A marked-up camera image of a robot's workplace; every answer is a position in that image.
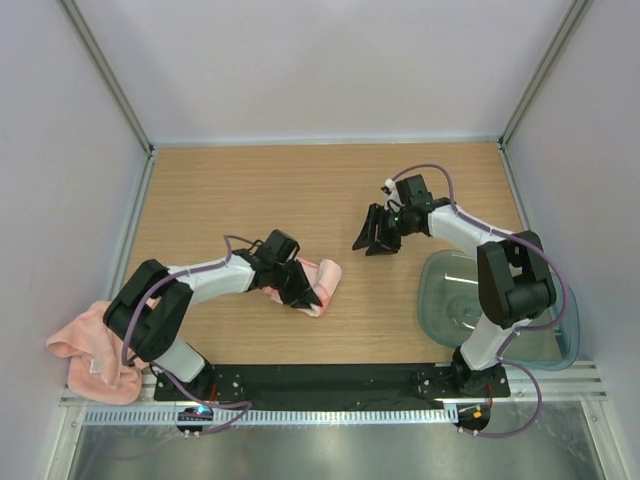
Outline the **pink rabbit pattern towel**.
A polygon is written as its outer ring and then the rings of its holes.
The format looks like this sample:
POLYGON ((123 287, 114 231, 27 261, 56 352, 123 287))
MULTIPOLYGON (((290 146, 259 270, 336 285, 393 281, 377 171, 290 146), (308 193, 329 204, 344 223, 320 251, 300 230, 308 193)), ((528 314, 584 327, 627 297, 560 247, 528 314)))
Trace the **pink rabbit pattern towel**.
MULTIPOLYGON (((341 267, 330 259, 323 259, 319 263, 319 291, 322 295, 323 306, 310 306, 309 308, 292 308, 298 310, 310 317, 321 317, 328 309, 331 299, 341 281, 342 269, 341 267)), ((284 305, 280 300, 279 291, 273 288, 263 288, 262 292, 265 293, 271 300, 278 304, 284 305)))

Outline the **plain pink towel pile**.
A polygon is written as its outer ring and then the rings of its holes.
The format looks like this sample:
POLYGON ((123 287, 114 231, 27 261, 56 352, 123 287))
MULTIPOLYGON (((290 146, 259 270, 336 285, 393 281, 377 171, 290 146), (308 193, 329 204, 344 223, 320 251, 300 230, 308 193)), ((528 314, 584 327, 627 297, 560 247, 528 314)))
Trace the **plain pink towel pile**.
POLYGON ((54 356, 70 360, 67 385, 74 394, 104 404, 128 405, 141 393, 147 364, 139 359, 132 367, 122 363, 123 341, 103 321, 109 306, 104 300, 93 303, 45 345, 54 356))

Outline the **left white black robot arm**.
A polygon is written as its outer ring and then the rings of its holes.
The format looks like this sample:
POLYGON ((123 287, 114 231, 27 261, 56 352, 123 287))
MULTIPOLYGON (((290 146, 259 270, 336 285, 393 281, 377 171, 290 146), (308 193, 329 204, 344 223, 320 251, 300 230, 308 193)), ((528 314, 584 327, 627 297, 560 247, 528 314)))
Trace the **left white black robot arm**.
POLYGON ((191 400, 212 386, 206 358, 179 332, 188 310, 218 297, 270 289, 295 309, 321 308, 323 302, 294 255, 232 251, 226 258, 182 267, 155 259, 143 262, 109 305, 104 323, 123 342, 121 361, 155 365, 177 379, 191 400))

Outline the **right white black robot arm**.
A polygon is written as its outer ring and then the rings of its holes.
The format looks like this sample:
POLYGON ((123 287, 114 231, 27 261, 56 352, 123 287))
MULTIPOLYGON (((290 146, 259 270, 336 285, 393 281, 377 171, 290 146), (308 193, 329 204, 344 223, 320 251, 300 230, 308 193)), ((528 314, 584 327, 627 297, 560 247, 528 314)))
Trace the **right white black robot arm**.
POLYGON ((367 256, 396 254, 404 236, 418 233, 445 240, 476 262, 482 314, 454 351, 450 382, 461 395, 477 395, 495 375, 511 341, 556 301, 540 239, 529 230, 495 229, 442 198, 413 206, 370 204, 352 249, 363 249, 367 256))

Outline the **clear teal plastic bin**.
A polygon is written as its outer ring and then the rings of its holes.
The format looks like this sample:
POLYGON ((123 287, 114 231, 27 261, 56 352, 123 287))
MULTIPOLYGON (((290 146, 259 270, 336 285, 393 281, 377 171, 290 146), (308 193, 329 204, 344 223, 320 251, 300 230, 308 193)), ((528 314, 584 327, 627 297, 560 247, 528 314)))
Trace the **clear teal plastic bin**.
POLYGON ((468 347, 471 361, 498 354, 523 366, 557 371, 580 350, 575 297, 534 253, 522 260, 490 243, 472 257, 431 255, 418 287, 417 318, 436 343, 468 347))

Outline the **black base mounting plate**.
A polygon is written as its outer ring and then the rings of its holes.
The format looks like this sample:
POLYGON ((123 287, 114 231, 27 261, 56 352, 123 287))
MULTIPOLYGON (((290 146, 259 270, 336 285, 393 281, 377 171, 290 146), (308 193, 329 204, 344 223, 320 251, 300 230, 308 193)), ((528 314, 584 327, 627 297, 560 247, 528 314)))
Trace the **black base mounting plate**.
POLYGON ((157 377, 154 398, 184 399, 185 392, 202 400, 254 403, 272 397, 281 402, 305 396, 311 400, 343 400, 349 394, 360 404, 366 397, 390 400, 453 399, 491 395, 510 396, 505 369, 494 367, 470 388, 458 385, 447 363, 387 364, 284 364, 284 365, 206 365, 189 381, 169 373, 157 377))

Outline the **left aluminium frame post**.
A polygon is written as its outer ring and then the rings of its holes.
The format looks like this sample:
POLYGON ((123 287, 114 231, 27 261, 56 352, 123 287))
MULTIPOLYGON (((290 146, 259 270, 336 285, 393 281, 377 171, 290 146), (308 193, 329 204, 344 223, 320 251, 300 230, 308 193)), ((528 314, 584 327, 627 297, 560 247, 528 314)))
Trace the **left aluminium frame post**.
POLYGON ((111 68, 111 65, 90 25, 79 8, 79 5, 74 0, 59 0, 58 5, 66 15, 97 74, 103 81, 108 93, 111 95, 113 101, 120 110, 133 135, 145 154, 150 156, 154 151, 154 146, 149 140, 147 133, 145 132, 113 69, 111 68))

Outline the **aluminium frame post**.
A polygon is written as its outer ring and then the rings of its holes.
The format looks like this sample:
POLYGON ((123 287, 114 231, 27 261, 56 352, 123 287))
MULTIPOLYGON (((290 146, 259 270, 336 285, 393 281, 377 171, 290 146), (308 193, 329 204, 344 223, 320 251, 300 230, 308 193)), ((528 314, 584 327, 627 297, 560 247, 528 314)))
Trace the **aluminium frame post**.
POLYGON ((502 135, 499 137, 498 145, 502 151, 506 150, 509 142, 513 139, 533 101, 545 85, 591 5, 591 0, 573 0, 570 2, 502 135))
POLYGON ((154 151, 154 146, 149 140, 147 133, 145 132, 113 69, 111 68, 111 65, 90 25, 79 8, 79 5, 74 0, 59 0, 58 5, 66 15, 97 74, 103 81, 108 93, 111 95, 113 101, 120 110, 133 135, 145 154, 150 156, 154 151))

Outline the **right aluminium frame post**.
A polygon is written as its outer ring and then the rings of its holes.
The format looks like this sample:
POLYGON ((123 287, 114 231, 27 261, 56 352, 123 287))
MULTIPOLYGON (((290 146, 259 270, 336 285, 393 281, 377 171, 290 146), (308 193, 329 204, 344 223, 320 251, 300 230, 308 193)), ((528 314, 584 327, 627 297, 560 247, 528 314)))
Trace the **right aluminium frame post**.
POLYGON ((506 150, 509 142, 513 139, 533 101, 545 85, 591 5, 591 0, 573 0, 570 2, 502 135, 499 137, 498 145, 502 151, 506 150))

